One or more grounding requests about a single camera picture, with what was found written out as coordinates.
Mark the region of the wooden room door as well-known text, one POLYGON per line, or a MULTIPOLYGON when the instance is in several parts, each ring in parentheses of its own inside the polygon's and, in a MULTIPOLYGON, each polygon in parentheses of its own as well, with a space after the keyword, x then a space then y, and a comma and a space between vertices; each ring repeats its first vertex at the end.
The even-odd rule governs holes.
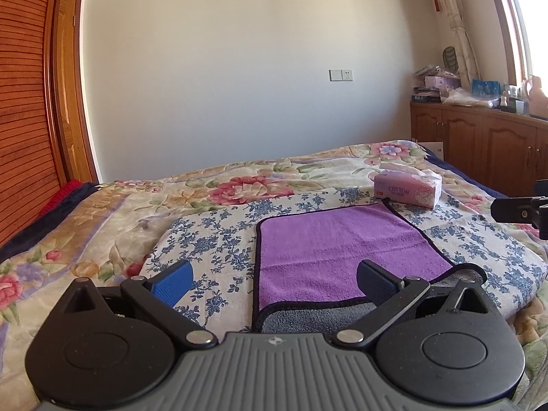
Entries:
POLYGON ((80 66, 82 0, 58 0, 53 19, 52 71, 60 149, 69 180, 98 182, 85 120, 80 66))

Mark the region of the blue packet on cabinet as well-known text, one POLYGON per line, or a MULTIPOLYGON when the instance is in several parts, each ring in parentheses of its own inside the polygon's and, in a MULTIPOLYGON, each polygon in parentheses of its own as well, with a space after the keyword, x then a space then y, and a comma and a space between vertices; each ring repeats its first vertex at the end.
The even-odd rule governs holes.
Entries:
POLYGON ((482 98, 498 98, 501 95, 501 85, 498 81, 472 81, 472 94, 482 98))

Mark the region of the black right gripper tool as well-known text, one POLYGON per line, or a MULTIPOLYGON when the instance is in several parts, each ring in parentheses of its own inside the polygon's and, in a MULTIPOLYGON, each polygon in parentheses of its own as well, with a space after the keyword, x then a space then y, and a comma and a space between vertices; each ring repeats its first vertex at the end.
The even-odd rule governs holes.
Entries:
POLYGON ((532 197, 494 199, 490 215, 498 223, 529 224, 539 231, 539 238, 547 240, 548 197, 546 179, 534 183, 532 197))

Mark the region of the pink box on cabinet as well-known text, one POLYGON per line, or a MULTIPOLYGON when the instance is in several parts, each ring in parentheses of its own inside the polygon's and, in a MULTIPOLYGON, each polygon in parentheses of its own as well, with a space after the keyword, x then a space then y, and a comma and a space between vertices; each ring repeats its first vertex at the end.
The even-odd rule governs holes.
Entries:
POLYGON ((458 77, 430 75, 424 77, 427 87, 437 88, 440 93, 448 93, 450 90, 461 87, 461 79, 458 77))

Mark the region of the pink cotton tissue pack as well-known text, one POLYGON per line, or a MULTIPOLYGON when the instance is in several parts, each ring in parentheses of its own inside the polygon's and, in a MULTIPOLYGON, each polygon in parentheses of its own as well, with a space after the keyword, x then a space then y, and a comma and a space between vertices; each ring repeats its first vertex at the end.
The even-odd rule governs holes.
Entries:
POLYGON ((442 176, 431 170, 418 170, 400 163, 383 162, 373 179, 373 194, 433 210, 441 197, 442 176))

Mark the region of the patterned beige curtain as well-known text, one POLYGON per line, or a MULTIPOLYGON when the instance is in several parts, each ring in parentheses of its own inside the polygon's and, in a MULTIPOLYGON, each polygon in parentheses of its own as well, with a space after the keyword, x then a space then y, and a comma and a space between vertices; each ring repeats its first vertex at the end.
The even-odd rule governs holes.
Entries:
POLYGON ((461 83, 470 89, 474 80, 480 79, 475 51, 463 16, 462 0, 439 0, 446 14, 450 31, 456 43, 455 51, 461 83))

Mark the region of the clear plastic bag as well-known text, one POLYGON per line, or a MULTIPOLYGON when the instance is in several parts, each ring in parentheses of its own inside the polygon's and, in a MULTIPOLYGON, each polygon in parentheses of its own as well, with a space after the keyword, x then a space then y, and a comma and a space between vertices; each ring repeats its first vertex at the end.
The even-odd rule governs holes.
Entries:
POLYGON ((463 88, 450 89, 446 98, 441 98, 441 100, 446 105, 470 108, 494 109, 500 104, 498 96, 474 95, 463 88))

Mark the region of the red folded blanket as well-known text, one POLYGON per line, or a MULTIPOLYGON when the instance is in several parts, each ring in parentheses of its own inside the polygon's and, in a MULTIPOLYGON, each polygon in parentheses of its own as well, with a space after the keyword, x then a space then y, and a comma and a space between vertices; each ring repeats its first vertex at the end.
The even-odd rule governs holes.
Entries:
POLYGON ((60 203, 67 198, 67 196, 69 196, 73 193, 73 191, 82 186, 83 183, 77 179, 73 179, 66 183, 52 196, 52 198, 43 207, 43 209, 41 209, 41 211, 38 213, 38 218, 43 217, 47 213, 51 212, 53 209, 59 206, 60 203))

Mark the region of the blue floral white cloth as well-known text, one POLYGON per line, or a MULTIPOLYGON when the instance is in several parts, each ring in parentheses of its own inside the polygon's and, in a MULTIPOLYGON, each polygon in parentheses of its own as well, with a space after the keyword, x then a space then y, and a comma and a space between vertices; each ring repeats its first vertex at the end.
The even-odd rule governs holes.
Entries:
POLYGON ((365 206, 372 220, 358 221, 357 230, 329 225, 324 244, 338 249, 344 236, 372 233, 392 220, 405 231, 420 231, 441 255, 427 263, 427 273, 439 274, 446 265, 474 263, 487 274, 487 292, 504 316, 524 307, 536 295, 547 274, 546 247, 527 232, 498 225, 485 212, 475 212, 445 194, 432 209, 394 201, 383 208, 366 189, 329 188, 318 192, 268 198, 247 204, 209 208, 181 216, 160 238, 141 271, 155 276, 174 263, 190 263, 192 280, 176 284, 175 309, 216 335, 251 327, 253 284, 258 260, 260 221, 287 232, 277 248, 288 254, 299 244, 312 247, 307 233, 296 228, 299 219, 320 221, 328 212, 356 212, 365 206))

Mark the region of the dark navy bed sheet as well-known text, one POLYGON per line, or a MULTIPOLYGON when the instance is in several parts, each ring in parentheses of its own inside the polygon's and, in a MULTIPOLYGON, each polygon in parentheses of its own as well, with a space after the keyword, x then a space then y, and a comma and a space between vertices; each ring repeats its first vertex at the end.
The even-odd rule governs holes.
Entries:
POLYGON ((83 186, 67 196, 59 206, 43 217, 36 218, 21 232, 14 235, 1 247, 1 262, 34 247, 48 233, 59 226, 69 214, 86 198, 98 191, 97 183, 83 183, 83 186))

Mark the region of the floral pink bed quilt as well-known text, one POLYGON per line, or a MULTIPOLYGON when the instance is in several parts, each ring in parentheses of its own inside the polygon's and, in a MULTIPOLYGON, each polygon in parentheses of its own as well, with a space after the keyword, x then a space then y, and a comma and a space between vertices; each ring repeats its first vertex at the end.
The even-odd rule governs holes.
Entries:
MULTIPOLYGON (((142 275, 172 222, 209 208, 329 188, 357 187, 372 197, 373 179, 383 162, 440 174, 441 198, 448 194, 490 216, 493 191, 406 140, 100 186, 34 247, 1 262, 2 408, 30 410, 37 405, 24 356, 73 279, 88 277, 98 285, 115 286, 142 275)), ((547 401, 547 274, 532 300, 506 318, 526 355, 526 373, 514 401, 532 410, 547 401)))

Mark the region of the purple grey microfibre towel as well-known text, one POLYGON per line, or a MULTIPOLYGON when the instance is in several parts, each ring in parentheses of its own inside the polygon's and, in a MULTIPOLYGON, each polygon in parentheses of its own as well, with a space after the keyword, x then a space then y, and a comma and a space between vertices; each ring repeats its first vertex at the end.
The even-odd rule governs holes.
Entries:
POLYGON ((256 227, 252 330, 333 336, 375 305, 357 283, 360 262, 436 287, 485 283, 472 263, 452 263, 385 201, 270 217, 256 227))

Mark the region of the brown wooden cabinet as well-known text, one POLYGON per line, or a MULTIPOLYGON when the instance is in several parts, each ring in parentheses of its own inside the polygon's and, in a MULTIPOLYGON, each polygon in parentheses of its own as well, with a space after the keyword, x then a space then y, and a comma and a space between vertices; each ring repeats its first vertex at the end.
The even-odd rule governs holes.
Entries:
POLYGON ((411 138, 441 142, 444 160, 510 197, 547 177, 547 121, 500 110, 411 102, 411 138))

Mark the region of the stack of books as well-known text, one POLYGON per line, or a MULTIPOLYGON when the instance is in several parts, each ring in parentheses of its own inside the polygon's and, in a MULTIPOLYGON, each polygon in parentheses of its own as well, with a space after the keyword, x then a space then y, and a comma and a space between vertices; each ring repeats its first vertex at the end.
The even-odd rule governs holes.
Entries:
POLYGON ((412 89, 411 101, 416 103, 440 103, 441 94, 438 88, 415 86, 412 89))

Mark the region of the white wall socket plate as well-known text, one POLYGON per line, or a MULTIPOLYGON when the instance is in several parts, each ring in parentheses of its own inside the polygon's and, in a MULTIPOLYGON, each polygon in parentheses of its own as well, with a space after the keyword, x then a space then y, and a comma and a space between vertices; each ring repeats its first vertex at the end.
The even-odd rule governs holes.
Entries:
POLYGON ((352 82, 353 72, 351 70, 329 70, 331 82, 352 82))

